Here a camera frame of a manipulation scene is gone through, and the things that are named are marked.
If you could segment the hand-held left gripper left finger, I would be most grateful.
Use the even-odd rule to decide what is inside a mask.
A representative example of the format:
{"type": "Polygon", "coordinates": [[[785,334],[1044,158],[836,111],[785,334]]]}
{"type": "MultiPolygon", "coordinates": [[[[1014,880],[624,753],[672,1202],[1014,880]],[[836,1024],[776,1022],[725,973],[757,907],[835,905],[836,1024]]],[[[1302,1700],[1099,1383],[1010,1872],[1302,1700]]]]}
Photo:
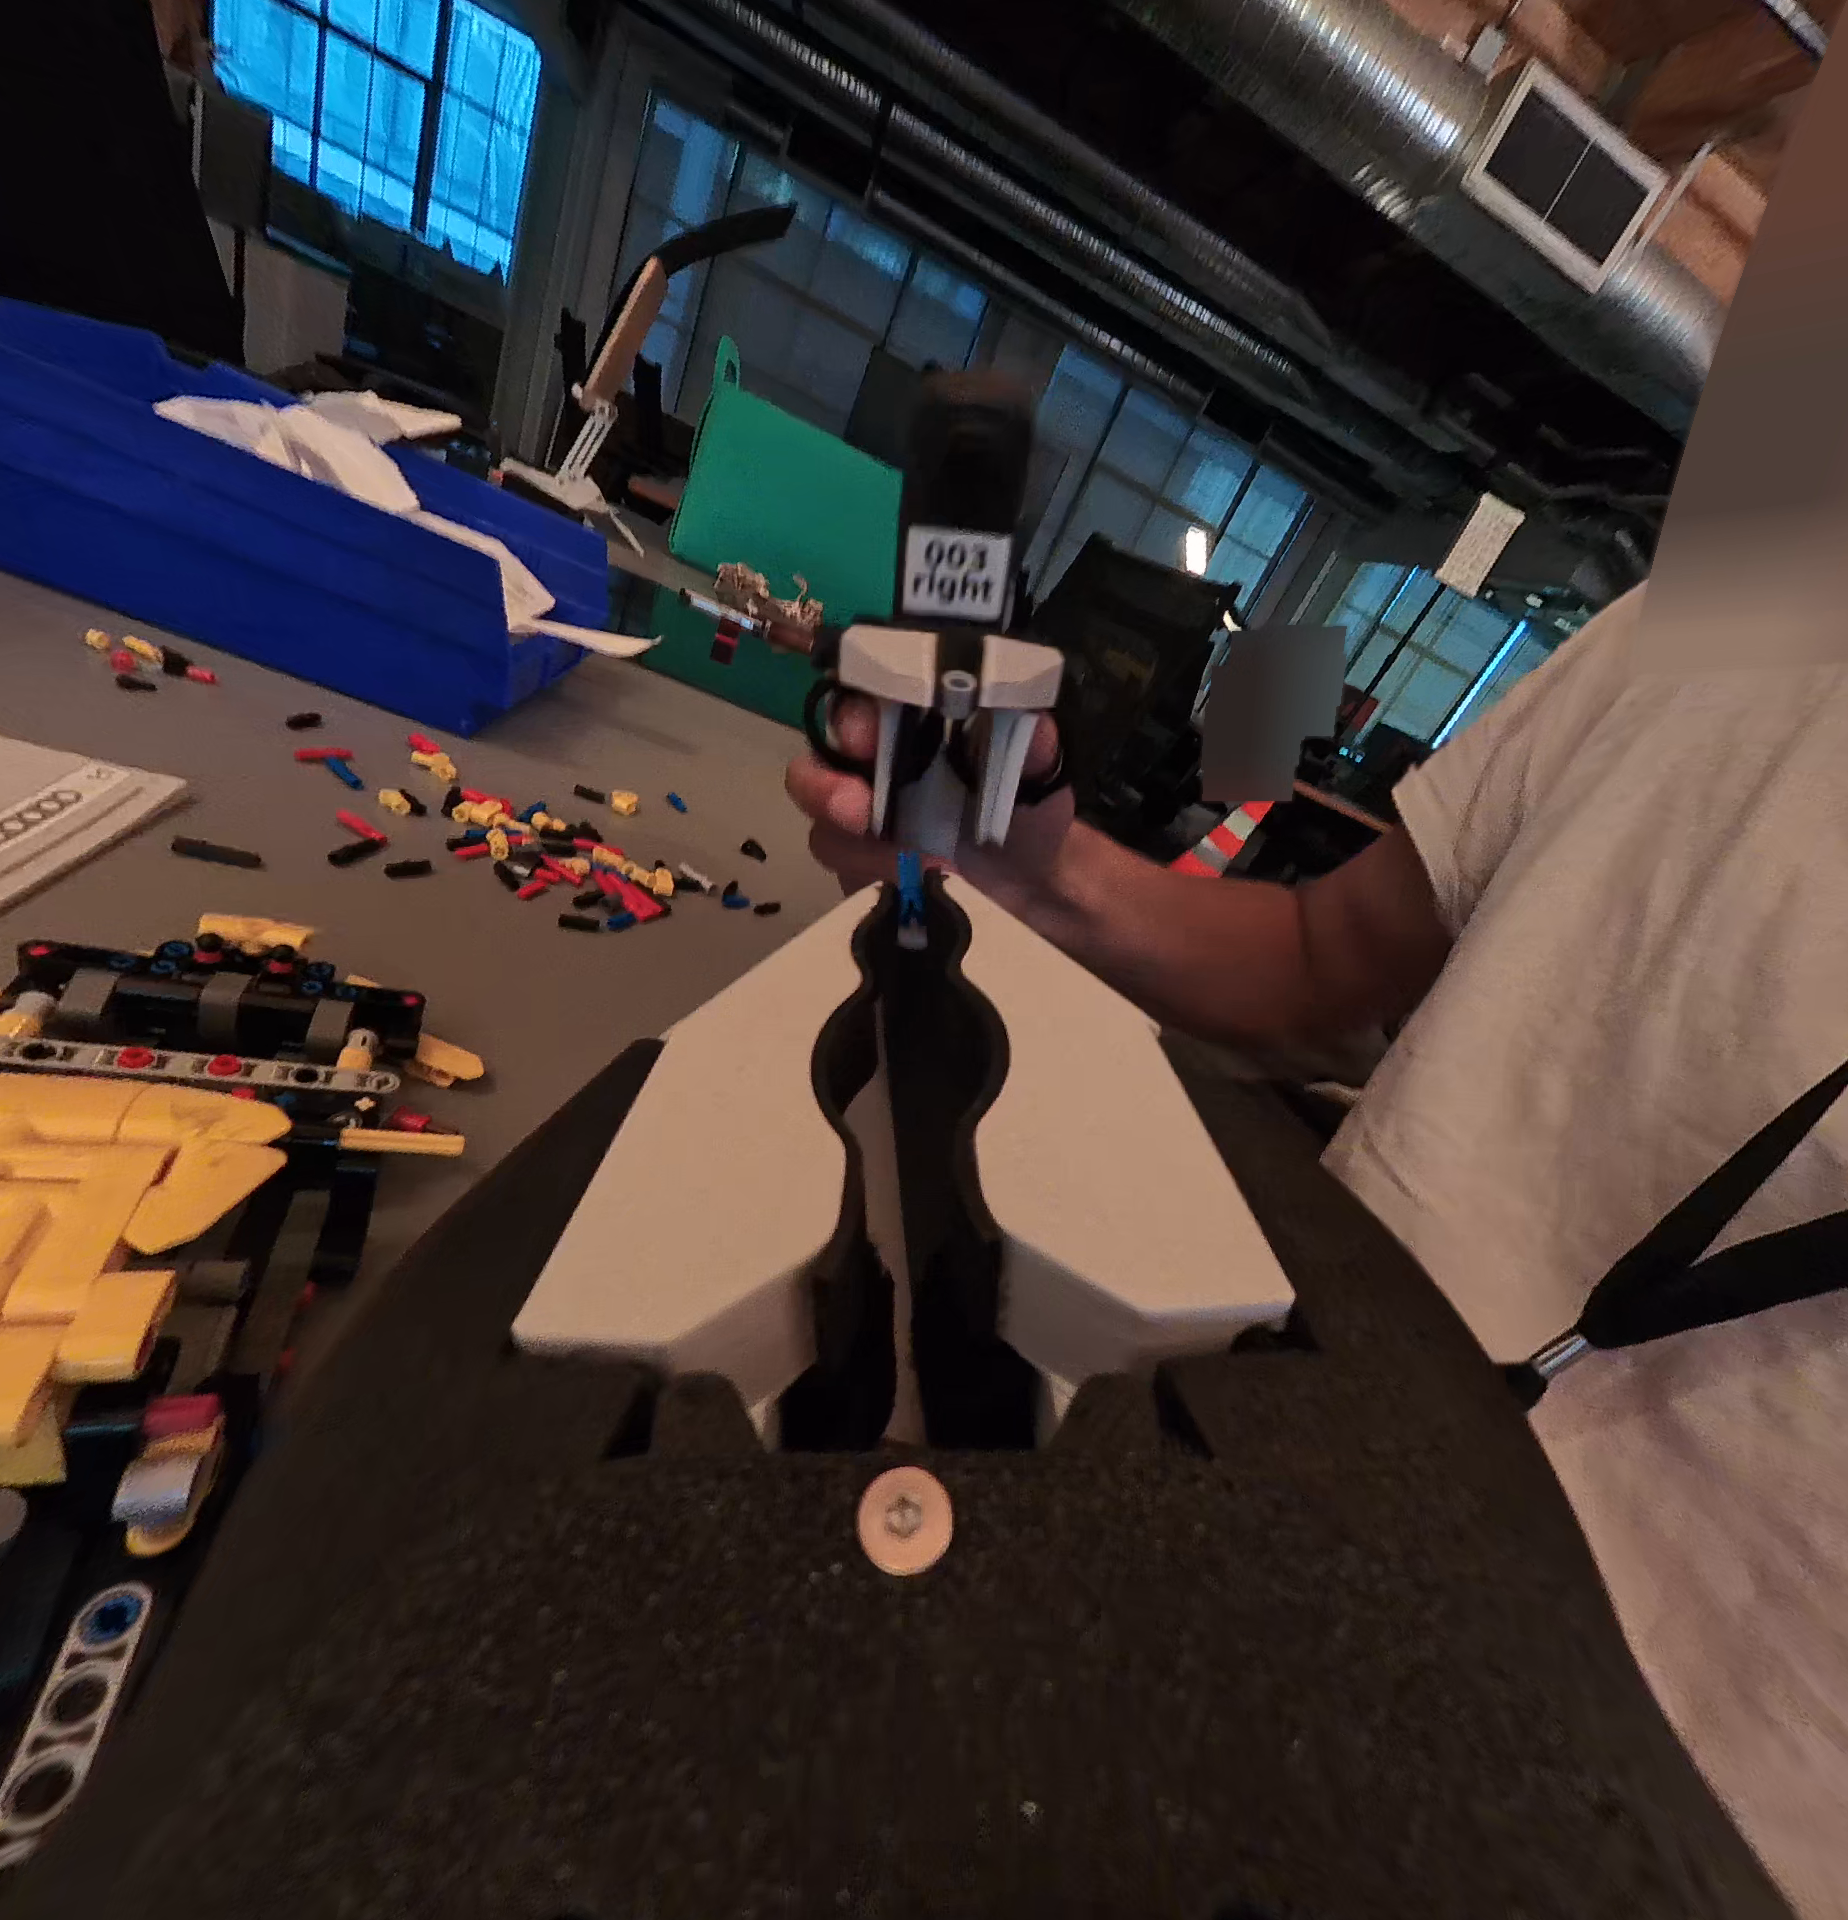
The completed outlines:
{"type": "Polygon", "coordinates": [[[847,898],[681,1020],[511,1325],[527,1356],[805,1381],[888,1408],[895,1283],[854,1103],[879,1079],[888,895],[847,898]]]}

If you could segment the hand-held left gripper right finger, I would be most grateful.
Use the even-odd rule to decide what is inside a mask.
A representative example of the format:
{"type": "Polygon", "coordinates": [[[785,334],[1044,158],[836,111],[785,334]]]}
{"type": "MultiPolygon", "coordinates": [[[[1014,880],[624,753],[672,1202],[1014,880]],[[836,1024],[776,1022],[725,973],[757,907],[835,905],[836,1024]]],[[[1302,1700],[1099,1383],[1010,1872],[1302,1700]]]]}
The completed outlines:
{"type": "Polygon", "coordinates": [[[964,877],[956,979],[1008,1064],[973,1128],[1002,1240],[1002,1337],[1069,1412],[1086,1381],[1283,1335],[1288,1283],[1155,1022],[964,877]]]}

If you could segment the short grey holed beam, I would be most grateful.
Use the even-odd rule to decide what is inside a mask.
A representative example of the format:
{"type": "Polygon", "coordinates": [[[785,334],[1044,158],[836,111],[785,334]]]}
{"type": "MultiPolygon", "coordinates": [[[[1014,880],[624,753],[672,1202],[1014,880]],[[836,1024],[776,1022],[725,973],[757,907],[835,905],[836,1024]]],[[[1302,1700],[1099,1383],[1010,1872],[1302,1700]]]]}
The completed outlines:
{"type": "Polygon", "coordinates": [[[975,713],[980,682],[964,670],[939,673],[930,708],[903,708],[893,777],[896,850],[952,867],[970,806],[970,787],[955,767],[955,745],[975,713]]]}

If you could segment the pile of small coloured pins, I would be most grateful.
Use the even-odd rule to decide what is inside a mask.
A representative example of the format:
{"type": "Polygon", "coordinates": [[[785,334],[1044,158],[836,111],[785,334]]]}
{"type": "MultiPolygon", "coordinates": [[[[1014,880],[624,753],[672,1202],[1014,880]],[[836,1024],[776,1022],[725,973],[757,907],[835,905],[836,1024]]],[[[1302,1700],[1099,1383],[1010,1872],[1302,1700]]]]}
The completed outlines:
{"type": "Polygon", "coordinates": [[[657,923],[677,900],[716,900],[727,915],[774,918],[778,900],[757,900],[744,877],[714,880],[685,857],[638,857],[614,832],[642,820],[642,796],[577,783],[566,800],[516,802],[499,790],[464,781],[458,751],[423,728],[403,736],[403,760],[373,783],[360,753],[328,736],[318,708],[293,710],[283,734],[289,760],[344,787],[332,808],[330,871],[377,872],[417,884],[441,872],[488,872],[508,900],[553,900],[558,927],[623,933],[657,923]]]}

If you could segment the yellow black brick car model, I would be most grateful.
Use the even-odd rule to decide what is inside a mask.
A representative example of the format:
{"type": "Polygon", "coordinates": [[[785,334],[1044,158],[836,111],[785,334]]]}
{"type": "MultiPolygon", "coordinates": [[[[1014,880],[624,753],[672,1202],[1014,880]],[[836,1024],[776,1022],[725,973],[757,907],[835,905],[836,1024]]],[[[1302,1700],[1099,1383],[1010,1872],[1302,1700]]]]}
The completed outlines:
{"type": "Polygon", "coordinates": [[[173,1631],[382,1175],[464,1154],[417,1094],[481,1057],[311,943],[34,938],[0,989],[0,1895],[173,1631]]]}

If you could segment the person's right forearm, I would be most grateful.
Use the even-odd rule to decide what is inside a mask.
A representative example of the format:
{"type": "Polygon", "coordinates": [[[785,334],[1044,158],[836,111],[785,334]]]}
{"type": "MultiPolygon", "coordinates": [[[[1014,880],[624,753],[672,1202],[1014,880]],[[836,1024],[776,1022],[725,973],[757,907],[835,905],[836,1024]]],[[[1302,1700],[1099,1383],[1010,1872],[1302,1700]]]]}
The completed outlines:
{"type": "Polygon", "coordinates": [[[989,895],[1194,1040],[1271,1048],[1392,1034],[1455,947],[1400,832],[1298,888],[1177,875],[1084,825],[1043,840],[997,857],[989,895]]]}

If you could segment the person's right hand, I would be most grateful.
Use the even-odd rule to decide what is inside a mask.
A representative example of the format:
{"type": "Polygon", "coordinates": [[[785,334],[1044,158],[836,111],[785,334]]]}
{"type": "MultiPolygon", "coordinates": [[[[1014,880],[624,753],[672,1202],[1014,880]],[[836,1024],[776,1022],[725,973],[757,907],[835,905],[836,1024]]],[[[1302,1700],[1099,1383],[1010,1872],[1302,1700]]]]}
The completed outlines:
{"type": "MultiPolygon", "coordinates": [[[[811,824],[811,852],[845,895],[895,877],[895,850],[873,830],[873,787],[806,751],[788,791],[811,824]]],[[[1022,806],[999,844],[960,840],[941,867],[1025,923],[1086,911],[1122,850],[1077,822],[1069,790],[1022,806]]]]}

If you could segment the small brown brick model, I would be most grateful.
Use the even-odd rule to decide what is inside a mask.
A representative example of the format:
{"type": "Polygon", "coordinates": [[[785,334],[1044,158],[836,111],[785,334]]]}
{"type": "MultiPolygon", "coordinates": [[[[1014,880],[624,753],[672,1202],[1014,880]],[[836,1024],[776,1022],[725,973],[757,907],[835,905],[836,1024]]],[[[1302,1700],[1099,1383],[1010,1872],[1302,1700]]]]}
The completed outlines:
{"type": "Polygon", "coordinates": [[[720,667],[737,659],[746,637],[757,637],[774,653],[809,659],[822,631],[823,606],[796,578],[794,598],[776,597],[770,582],[746,565],[720,565],[711,586],[685,586],[677,597],[714,623],[712,661],[720,667]]]}

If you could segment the orange traffic cone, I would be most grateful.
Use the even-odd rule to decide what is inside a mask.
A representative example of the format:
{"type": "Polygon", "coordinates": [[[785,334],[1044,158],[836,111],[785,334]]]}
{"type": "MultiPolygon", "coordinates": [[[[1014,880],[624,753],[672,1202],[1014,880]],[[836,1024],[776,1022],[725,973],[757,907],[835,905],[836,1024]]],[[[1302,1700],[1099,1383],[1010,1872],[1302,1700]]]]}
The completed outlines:
{"type": "Polygon", "coordinates": [[[1224,877],[1253,850],[1281,805],[1240,805],[1170,862],[1182,877],[1224,877]]]}

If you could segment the white hanging paper sign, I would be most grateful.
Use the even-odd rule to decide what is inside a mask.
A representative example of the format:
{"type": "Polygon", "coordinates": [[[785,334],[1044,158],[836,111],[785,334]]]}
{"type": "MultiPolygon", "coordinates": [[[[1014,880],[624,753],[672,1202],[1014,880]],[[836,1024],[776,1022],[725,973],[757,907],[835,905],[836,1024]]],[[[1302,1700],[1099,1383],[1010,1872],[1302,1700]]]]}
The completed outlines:
{"type": "Polygon", "coordinates": [[[1465,598],[1480,598],[1524,522],[1523,509],[1494,493],[1481,493],[1435,567],[1438,586],[1465,598]]]}

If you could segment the person's white shirt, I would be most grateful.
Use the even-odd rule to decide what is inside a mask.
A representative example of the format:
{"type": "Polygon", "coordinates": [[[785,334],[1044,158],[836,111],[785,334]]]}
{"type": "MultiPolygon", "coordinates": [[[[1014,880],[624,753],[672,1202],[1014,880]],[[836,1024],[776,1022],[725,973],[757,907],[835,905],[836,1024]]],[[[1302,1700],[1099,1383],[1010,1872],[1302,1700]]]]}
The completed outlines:
{"type": "MultiPolygon", "coordinates": [[[[1455,945],[1326,1151],[1497,1362],[1848,1060],[1848,663],[1658,673],[1632,590],[1396,791],[1455,945]]],[[[1533,1412],[1632,1652],[1848,1917],[1848,1290],[1533,1412]]]]}

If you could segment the blue plastic bin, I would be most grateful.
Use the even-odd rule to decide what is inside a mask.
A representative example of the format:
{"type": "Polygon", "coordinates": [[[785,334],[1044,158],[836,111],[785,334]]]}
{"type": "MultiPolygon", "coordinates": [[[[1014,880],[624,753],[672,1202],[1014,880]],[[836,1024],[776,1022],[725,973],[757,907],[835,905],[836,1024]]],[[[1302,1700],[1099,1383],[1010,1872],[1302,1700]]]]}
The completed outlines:
{"type": "Polygon", "coordinates": [[[456,736],[582,663],[508,633],[488,551],[167,421],[173,397],[288,403],[0,299],[0,571],[456,736]]]}

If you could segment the open instruction booklet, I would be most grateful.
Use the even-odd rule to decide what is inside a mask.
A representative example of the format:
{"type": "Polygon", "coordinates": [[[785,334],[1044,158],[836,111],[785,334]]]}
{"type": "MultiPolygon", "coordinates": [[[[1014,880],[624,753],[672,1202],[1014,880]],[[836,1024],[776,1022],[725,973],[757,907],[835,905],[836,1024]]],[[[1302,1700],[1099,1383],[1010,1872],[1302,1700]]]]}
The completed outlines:
{"type": "Polygon", "coordinates": [[[177,777],[0,736],[0,915],[188,800],[177,777]]]}

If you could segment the metal ventilation duct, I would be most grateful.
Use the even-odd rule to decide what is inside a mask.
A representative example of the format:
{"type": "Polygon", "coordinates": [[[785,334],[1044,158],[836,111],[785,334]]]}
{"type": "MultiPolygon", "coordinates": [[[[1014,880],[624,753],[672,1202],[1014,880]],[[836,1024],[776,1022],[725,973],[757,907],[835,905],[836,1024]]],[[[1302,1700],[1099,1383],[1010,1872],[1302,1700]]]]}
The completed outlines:
{"type": "Polygon", "coordinates": [[[1728,307],[1659,243],[1656,209],[1602,293],[1539,259],[1460,191],[1493,83],[1385,4],[1122,10],[1577,371],[1686,433],[1728,307]]]}

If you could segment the white wall vent grille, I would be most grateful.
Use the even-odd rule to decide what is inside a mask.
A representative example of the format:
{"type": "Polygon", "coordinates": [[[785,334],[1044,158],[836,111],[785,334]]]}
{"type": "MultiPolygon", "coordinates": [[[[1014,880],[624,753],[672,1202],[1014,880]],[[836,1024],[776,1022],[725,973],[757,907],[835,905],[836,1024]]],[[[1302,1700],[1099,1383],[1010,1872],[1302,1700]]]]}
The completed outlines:
{"type": "Polygon", "coordinates": [[[1542,60],[1493,83],[1460,191],[1587,293],[1637,251],[1670,175],[1542,60]]]}

